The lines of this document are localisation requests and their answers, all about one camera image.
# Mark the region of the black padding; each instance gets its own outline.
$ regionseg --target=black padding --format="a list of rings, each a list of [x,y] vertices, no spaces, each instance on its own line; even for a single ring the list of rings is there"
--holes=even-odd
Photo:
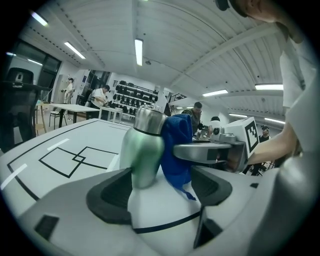
[[[44,239],[49,240],[58,221],[58,217],[43,215],[39,223],[35,226],[34,230]]]
[[[86,195],[86,204],[106,223],[131,225],[131,215],[127,211],[131,192],[131,169],[127,168],[94,186]]]
[[[205,208],[202,206],[200,210],[200,221],[193,242],[194,249],[203,246],[223,231],[222,228],[217,223],[215,223],[214,220],[207,218],[204,209]]]
[[[252,188],[257,188],[258,187],[258,185],[259,185],[259,183],[252,183],[251,185],[250,185],[250,187],[252,187]]]
[[[217,206],[232,193],[228,181],[197,166],[191,167],[191,186],[203,206]]]

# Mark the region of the blue cloth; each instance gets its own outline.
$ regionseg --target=blue cloth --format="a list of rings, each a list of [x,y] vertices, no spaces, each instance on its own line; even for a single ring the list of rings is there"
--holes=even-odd
[[[176,114],[168,117],[163,125],[161,135],[164,140],[161,167],[165,178],[174,188],[185,193],[188,199],[196,200],[191,193],[183,189],[183,185],[191,181],[191,162],[173,155],[174,145],[192,142],[193,132],[190,116]]]

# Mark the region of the metal bottle cap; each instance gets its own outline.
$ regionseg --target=metal bottle cap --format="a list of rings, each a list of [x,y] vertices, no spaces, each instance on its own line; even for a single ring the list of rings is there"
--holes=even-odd
[[[159,110],[160,107],[154,104],[139,107],[133,127],[145,133],[159,135],[167,119],[167,116]]]

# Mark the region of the green water bottle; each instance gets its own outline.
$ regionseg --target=green water bottle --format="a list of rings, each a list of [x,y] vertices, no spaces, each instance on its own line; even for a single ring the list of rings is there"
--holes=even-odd
[[[134,125],[124,135],[120,169],[132,168],[132,187],[143,189],[155,180],[165,149],[161,130],[167,116],[156,105],[138,108]]]

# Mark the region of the white ceiling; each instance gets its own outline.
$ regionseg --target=white ceiling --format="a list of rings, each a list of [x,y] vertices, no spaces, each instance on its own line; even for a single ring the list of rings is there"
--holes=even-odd
[[[48,26],[30,19],[20,37],[61,60],[147,80],[232,113],[284,119],[281,91],[255,91],[255,84],[282,82],[285,42],[274,25],[221,12],[213,0],[53,0],[37,12]],[[135,38],[144,40],[151,65],[137,66]],[[222,89],[229,94],[202,97]]]

